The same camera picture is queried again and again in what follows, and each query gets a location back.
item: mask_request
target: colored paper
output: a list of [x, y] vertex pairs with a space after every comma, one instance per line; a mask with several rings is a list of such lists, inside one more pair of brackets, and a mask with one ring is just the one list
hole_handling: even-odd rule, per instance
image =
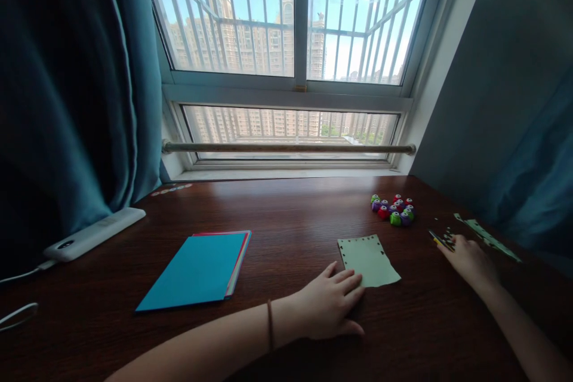
[[189, 237], [136, 312], [225, 298], [245, 234]]
[[512, 250], [510, 250], [507, 246], [489, 234], [483, 227], [476, 221], [476, 220], [464, 220], [461, 218], [460, 214], [455, 213], [454, 217], [458, 220], [466, 224], [469, 228], [474, 230], [478, 237], [480, 237], [484, 243], [488, 246], [491, 246], [498, 251], [503, 252], [508, 257], [514, 259], [518, 263], [523, 263], [521, 258], [519, 258]]
[[363, 287], [380, 287], [401, 279], [390, 264], [377, 235], [339, 239], [338, 250], [344, 261], [344, 267], [362, 274]]
[[[225, 294], [225, 298], [230, 298], [231, 295], [233, 295], [234, 291], [235, 291], [235, 286], [237, 284], [237, 280], [239, 279], [239, 272], [241, 271], [241, 265], [243, 264], [243, 260], [245, 259], [245, 254], [247, 253], [247, 248], [249, 246], [249, 242], [251, 240], [251, 234], [252, 232], [250, 232], [249, 230], [244, 230], [244, 231], [238, 231], [238, 232], [227, 232], [226, 234], [244, 234], [244, 239], [243, 239], [243, 246], [241, 248], [241, 251], [239, 253], [239, 257], [237, 258], [237, 262], [235, 263], [235, 268], [233, 270], [233, 274], [231, 275], [231, 278], [229, 279], [229, 284], [227, 285], [227, 292]], [[193, 235], [195, 236], [212, 236], [212, 235], [220, 235], [220, 234], [225, 234], [225, 233], [201, 233], [198, 235]]]

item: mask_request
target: stack of colored paper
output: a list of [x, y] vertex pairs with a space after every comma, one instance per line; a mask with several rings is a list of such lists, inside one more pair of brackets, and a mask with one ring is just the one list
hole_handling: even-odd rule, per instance
[[248, 230], [189, 237], [136, 312], [230, 298], [250, 239]]

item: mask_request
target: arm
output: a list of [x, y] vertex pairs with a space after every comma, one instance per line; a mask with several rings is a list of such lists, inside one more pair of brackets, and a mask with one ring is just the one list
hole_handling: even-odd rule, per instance
[[454, 240], [455, 252], [438, 248], [484, 301], [529, 380], [573, 380], [570, 363], [500, 285], [493, 263], [479, 245], [461, 235]]
[[[296, 292], [271, 303], [275, 347], [298, 338], [363, 335], [345, 319], [360, 300], [362, 275], [345, 270], [331, 277], [336, 262]], [[201, 325], [141, 355], [112, 376], [121, 381], [217, 381], [269, 352], [267, 305], [253, 307]]]

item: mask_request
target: wooden desk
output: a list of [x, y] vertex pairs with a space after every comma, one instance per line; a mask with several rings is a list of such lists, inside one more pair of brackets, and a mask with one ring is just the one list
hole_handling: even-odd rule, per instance
[[[418, 218], [395, 228], [369, 210], [372, 194], [414, 199]], [[414, 177], [196, 183], [147, 197], [147, 217], [69, 264], [5, 286], [0, 315], [31, 301], [38, 315], [0, 334], [0, 375], [13, 380], [103, 380], [187, 330], [302, 288], [342, 260], [336, 239], [377, 234], [402, 280], [369, 288], [353, 311], [366, 337], [301, 340], [232, 380], [524, 380], [486, 307], [436, 250], [427, 229], [475, 238], [470, 213]], [[136, 315], [134, 309], [193, 233], [253, 231], [231, 300]], [[572, 284], [527, 252], [517, 264], [492, 249], [508, 290], [570, 358]]]

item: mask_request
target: bracelet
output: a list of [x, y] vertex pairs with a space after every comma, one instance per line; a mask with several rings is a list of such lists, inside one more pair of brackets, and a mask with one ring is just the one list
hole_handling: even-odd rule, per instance
[[267, 308], [269, 310], [269, 352], [275, 350], [275, 336], [273, 335], [273, 311], [270, 308], [270, 300], [267, 301]]

